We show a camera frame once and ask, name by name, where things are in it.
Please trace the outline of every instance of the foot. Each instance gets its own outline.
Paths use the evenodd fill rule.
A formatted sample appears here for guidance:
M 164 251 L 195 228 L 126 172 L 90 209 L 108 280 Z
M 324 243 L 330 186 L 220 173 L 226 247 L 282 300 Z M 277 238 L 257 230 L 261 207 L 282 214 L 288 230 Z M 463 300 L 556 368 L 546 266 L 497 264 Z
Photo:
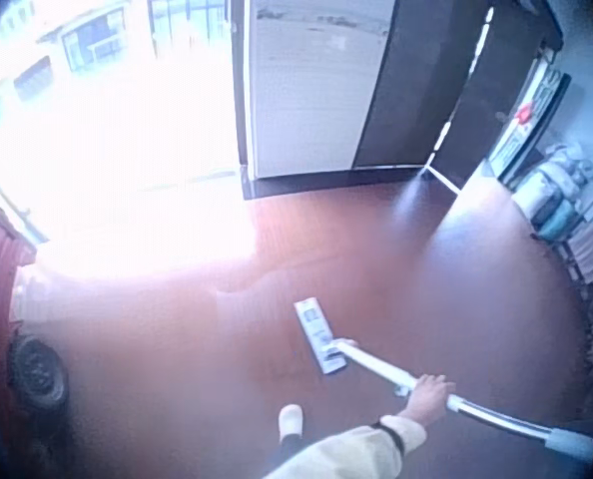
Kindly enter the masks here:
M 303 436 L 303 410 L 298 404 L 289 404 L 279 413 L 279 441 L 296 434 Z

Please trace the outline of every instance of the white mop handle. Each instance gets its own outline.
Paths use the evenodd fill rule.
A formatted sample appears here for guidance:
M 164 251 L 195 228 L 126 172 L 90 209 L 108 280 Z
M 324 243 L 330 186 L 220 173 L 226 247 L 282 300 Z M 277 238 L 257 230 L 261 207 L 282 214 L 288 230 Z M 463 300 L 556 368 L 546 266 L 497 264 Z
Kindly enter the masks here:
M 356 347 L 353 343 L 350 343 L 347 339 L 337 339 L 331 343 L 330 347 L 397 386 L 402 386 L 410 390 L 416 386 L 417 379 L 409 372 L 368 354 Z M 522 421 L 481 407 L 456 394 L 450 394 L 448 396 L 447 409 L 460 412 L 499 429 L 540 440 L 544 442 L 545 447 L 548 449 L 558 451 L 578 460 L 585 462 L 593 461 L 593 438 L 589 436 L 563 429 L 551 429 Z
M 383 379 L 387 379 L 389 382 L 396 384 L 397 386 L 403 386 L 408 389 L 416 387 L 417 379 L 412 376 L 409 372 L 391 365 L 389 362 L 385 362 L 371 354 L 359 349 L 352 345 L 345 339 L 337 339 L 332 342 L 332 347 L 342 352 L 345 356 L 352 359 L 354 362 L 359 363 L 366 369 L 374 372 Z M 464 399 L 456 394 L 450 394 L 447 398 L 447 409 L 458 412 Z

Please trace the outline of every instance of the wooden floor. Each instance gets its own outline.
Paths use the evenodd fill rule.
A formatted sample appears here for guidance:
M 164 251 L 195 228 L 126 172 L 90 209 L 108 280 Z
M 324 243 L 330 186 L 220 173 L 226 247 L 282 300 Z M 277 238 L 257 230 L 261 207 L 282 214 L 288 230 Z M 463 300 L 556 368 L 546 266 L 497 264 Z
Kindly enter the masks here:
M 452 203 L 423 180 L 214 198 L 170 212 L 170 230 L 163 211 L 130 245 L 81 246 L 80 277 L 48 272 L 28 323 L 69 367 L 77 468 L 260 477 L 286 403 L 303 406 L 311 441 L 396 412 L 391 388 L 359 367 L 320 374 L 293 306 L 310 296 L 335 335 L 413 373 L 445 373 L 468 399 L 548 424 L 573 418 L 583 332 L 564 268 L 495 182 Z M 542 456 L 450 415 L 405 477 L 529 477 Z

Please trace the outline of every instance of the wall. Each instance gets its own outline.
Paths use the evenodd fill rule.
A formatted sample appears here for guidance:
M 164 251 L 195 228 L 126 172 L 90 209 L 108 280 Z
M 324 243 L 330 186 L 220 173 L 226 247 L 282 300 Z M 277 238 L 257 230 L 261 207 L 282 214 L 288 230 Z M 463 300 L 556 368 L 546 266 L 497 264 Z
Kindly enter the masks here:
M 252 1 L 248 131 L 257 178 L 351 168 L 393 3 Z
M 549 0 L 563 31 L 556 66 L 572 84 L 551 123 L 549 141 L 577 141 L 593 162 L 593 10 L 589 0 Z

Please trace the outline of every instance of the sleeve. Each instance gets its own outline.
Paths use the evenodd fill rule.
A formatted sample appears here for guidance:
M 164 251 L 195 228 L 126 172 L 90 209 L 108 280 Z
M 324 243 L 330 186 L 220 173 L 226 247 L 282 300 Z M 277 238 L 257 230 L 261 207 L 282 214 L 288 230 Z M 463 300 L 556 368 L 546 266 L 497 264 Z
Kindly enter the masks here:
M 420 424 L 398 416 L 383 416 L 380 423 L 402 439 L 403 454 L 382 429 L 361 426 L 318 442 L 286 462 L 267 479 L 394 479 L 402 456 L 427 437 Z

